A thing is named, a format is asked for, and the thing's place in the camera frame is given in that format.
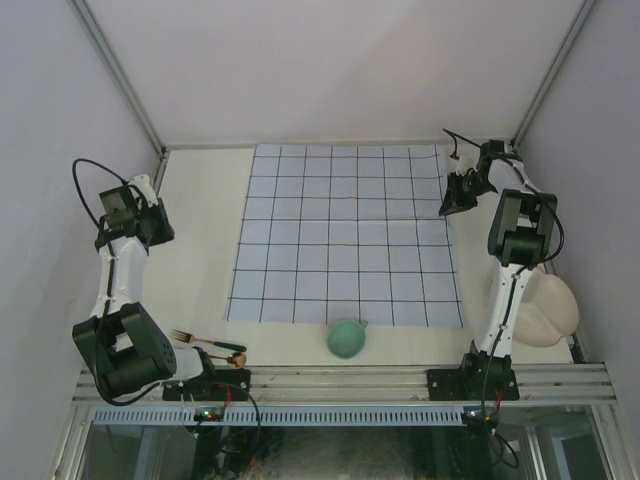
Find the gold fork green handle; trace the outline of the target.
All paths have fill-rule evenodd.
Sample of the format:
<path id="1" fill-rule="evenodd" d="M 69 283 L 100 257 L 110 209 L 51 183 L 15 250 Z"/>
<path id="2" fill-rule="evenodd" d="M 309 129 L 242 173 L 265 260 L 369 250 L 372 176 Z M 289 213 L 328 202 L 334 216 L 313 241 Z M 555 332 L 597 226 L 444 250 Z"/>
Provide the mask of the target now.
<path id="1" fill-rule="evenodd" d="M 178 342 L 182 342 L 185 344 L 203 343 L 203 344 L 219 347 L 219 348 L 230 350 L 230 351 L 237 351 L 241 353 L 244 353 L 247 351 L 247 348 L 243 345 L 204 339 L 204 338 L 197 337 L 192 333 L 185 332 L 182 330 L 172 329 L 170 331 L 170 337 Z"/>

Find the white black-grid tablecloth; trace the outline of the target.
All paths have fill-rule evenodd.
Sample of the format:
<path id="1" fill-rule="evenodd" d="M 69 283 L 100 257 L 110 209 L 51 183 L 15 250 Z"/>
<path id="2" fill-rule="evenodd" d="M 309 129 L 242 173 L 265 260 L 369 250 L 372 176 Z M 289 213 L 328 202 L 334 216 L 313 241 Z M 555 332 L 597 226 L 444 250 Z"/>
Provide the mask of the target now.
<path id="1" fill-rule="evenodd" d="M 257 146 L 227 320 L 462 327 L 446 172 L 438 145 Z"/>

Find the gold spoon green handle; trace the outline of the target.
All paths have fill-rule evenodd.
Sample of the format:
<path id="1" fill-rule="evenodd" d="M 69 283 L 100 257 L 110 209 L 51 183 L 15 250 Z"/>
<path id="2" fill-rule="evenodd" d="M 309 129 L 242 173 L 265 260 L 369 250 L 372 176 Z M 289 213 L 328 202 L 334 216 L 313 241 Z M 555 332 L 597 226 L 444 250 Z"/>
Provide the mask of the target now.
<path id="1" fill-rule="evenodd" d="M 216 356 L 208 354 L 212 360 L 223 360 L 230 369 L 243 369 L 246 365 L 247 357 L 243 352 L 233 352 L 227 356 Z"/>

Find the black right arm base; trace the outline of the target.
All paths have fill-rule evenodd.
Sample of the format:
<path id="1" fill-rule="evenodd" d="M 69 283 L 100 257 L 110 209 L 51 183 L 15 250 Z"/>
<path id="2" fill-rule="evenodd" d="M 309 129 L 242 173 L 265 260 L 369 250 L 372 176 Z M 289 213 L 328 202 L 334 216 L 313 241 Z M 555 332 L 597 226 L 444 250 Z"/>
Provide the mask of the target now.
<path id="1" fill-rule="evenodd" d="M 426 371 L 429 399 L 432 401 L 502 400 L 516 401 L 520 393 L 515 373 L 486 375 L 483 371 L 464 373 L 461 368 Z"/>

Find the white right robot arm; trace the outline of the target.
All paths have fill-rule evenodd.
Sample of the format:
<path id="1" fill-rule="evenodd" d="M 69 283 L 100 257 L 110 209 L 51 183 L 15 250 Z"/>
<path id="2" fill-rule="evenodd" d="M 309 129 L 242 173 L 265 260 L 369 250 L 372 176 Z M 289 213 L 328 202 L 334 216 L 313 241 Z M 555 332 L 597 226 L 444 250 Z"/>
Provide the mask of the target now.
<path id="1" fill-rule="evenodd" d="M 510 367 L 513 331 L 525 287 L 535 267 L 554 259 L 564 246 L 557 214 L 558 198 L 536 188 L 516 152 L 502 140 L 476 146 L 475 166 L 451 172 L 439 214 L 467 212 L 487 193 L 498 196 L 489 228 L 487 252 L 496 261 L 486 323 L 472 351 L 491 367 L 496 360 Z"/>

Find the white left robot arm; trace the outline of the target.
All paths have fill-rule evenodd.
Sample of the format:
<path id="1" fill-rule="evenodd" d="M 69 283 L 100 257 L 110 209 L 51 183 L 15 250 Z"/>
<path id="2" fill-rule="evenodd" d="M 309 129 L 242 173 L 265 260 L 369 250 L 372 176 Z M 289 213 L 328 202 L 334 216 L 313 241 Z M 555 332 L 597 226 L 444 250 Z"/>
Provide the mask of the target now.
<path id="1" fill-rule="evenodd" d="M 149 250 L 175 238 L 163 200 L 146 175 L 100 194 L 95 248 L 101 259 L 96 303 L 72 339 L 112 406 L 128 406 L 154 388 L 184 382 L 196 399 L 215 395 L 219 376 L 200 347 L 175 348 L 142 305 Z"/>

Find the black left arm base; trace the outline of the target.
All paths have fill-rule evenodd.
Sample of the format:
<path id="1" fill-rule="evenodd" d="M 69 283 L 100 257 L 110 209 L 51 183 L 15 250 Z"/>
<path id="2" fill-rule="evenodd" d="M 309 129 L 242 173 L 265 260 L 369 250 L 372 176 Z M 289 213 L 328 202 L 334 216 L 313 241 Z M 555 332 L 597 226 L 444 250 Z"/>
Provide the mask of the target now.
<path id="1" fill-rule="evenodd" d="M 219 369 L 213 375 L 204 372 L 200 376 L 164 385 L 162 400 L 168 402 L 222 402 L 231 392 L 232 401 L 246 401 L 251 386 L 248 369 Z"/>

